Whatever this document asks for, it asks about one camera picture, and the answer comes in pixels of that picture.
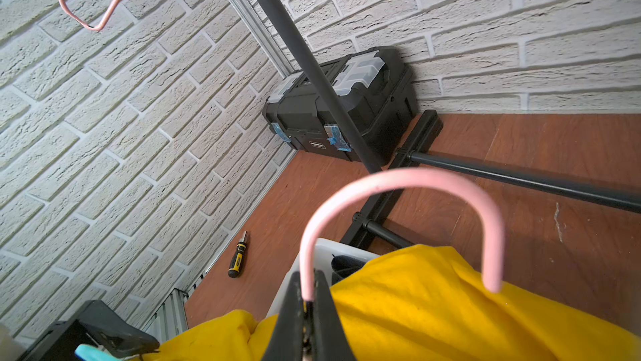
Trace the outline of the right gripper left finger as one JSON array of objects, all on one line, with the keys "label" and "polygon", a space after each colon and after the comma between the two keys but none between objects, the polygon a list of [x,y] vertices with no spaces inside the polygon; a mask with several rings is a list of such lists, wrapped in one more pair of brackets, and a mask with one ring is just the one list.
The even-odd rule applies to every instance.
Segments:
[{"label": "right gripper left finger", "polygon": [[302,298],[300,273],[290,278],[280,313],[262,361],[301,361],[304,355],[305,302]]}]

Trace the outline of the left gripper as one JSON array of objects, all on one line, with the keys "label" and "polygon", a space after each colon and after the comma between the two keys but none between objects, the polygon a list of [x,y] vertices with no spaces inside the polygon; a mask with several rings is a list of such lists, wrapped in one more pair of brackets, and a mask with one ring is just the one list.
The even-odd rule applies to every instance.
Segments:
[{"label": "left gripper", "polygon": [[117,359],[153,353],[159,341],[121,319],[101,300],[85,302],[66,320],[48,326],[19,358],[76,360],[80,344],[101,346]]}]

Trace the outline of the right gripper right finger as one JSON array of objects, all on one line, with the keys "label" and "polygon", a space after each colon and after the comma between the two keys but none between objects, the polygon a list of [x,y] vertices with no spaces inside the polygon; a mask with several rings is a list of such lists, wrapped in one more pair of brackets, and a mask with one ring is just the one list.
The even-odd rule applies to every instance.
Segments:
[{"label": "right gripper right finger", "polygon": [[315,270],[309,302],[310,360],[356,360],[334,304],[325,274]]}]

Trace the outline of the teal clothespin yellow shirt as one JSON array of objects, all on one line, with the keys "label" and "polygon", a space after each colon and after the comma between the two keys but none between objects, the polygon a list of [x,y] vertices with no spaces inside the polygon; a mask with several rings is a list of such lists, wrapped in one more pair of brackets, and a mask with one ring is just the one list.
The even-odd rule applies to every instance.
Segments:
[{"label": "teal clothespin yellow shirt", "polygon": [[74,354],[83,361],[120,361],[113,355],[88,344],[80,344]]}]

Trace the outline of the yellow t-shirt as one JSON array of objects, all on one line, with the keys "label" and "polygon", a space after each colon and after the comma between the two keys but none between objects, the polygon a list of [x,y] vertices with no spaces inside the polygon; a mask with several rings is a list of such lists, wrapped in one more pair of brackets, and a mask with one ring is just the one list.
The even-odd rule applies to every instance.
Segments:
[{"label": "yellow t-shirt", "polygon": [[504,284],[493,294],[452,247],[377,257],[332,286],[359,360],[637,360],[631,332]]}]

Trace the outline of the black t-shirt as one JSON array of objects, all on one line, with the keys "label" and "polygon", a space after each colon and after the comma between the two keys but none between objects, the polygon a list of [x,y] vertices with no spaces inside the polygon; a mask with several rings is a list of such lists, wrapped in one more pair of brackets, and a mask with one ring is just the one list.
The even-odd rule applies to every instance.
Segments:
[{"label": "black t-shirt", "polygon": [[366,261],[349,257],[345,255],[335,256],[332,259],[332,285],[352,276],[352,274],[360,271],[365,265]]}]

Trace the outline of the yellow black screwdriver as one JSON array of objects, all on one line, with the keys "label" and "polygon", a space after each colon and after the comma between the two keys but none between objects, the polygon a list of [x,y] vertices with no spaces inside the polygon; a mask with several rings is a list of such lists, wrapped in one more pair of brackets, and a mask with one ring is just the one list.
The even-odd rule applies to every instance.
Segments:
[{"label": "yellow black screwdriver", "polygon": [[236,244],[235,253],[230,262],[228,269],[228,276],[232,279],[237,279],[243,272],[245,254],[249,245],[249,233],[243,232],[240,241]]}]

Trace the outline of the black toolbox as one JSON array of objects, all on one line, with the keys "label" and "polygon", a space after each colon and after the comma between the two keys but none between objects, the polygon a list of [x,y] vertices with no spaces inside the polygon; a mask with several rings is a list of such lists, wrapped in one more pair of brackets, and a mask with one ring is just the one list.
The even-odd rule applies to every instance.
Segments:
[{"label": "black toolbox", "polygon": [[[383,167],[417,115],[412,69],[394,46],[373,47],[320,68],[363,140]],[[359,157],[302,71],[290,75],[262,110],[270,130],[297,151],[356,162]]]}]

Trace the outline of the black clothes rack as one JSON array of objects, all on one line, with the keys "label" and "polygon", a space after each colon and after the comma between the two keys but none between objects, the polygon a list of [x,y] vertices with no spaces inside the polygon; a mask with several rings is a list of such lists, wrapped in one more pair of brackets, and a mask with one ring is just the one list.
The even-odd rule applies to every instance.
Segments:
[{"label": "black clothes rack", "polygon": [[327,200],[308,223],[303,234],[300,253],[312,254],[322,230],[344,207],[365,199],[363,209],[356,213],[343,242],[366,249],[376,237],[398,248],[410,246],[404,237],[382,226],[406,188],[430,188],[453,194],[475,209],[482,222],[482,249],[491,256],[502,254],[505,248],[505,223],[496,203],[468,177],[482,177],[497,182],[558,194],[584,202],[613,207],[628,212],[640,211],[640,198],[636,195],[602,190],[578,182],[569,182],[541,175],[510,172],[500,167],[484,166],[478,162],[464,162],[446,157],[431,156],[425,150],[442,129],[442,122],[434,111],[424,112],[405,143],[397,150],[392,164],[383,171],[374,163],[374,154],[357,131],[355,123],[340,105],[338,96],[322,69],[305,44],[295,23],[280,0],[258,0],[258,3],[285,37],[303,72],[329,102],[329,110],[340,128],[347,129],[347,137],[355,142],[357,155],[362,159],[370,177],[349,184]]}]

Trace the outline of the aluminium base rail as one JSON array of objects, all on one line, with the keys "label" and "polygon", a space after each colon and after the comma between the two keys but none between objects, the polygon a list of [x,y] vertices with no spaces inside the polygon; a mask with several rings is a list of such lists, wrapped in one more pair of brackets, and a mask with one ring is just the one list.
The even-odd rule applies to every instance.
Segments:
[{"label": "aluminium base rail", "polygon": [[144,325],[143,331],[156,338],[160,344],[186,332],[189,329],[185,312],[188,299],[187,292],[173,289]]}]

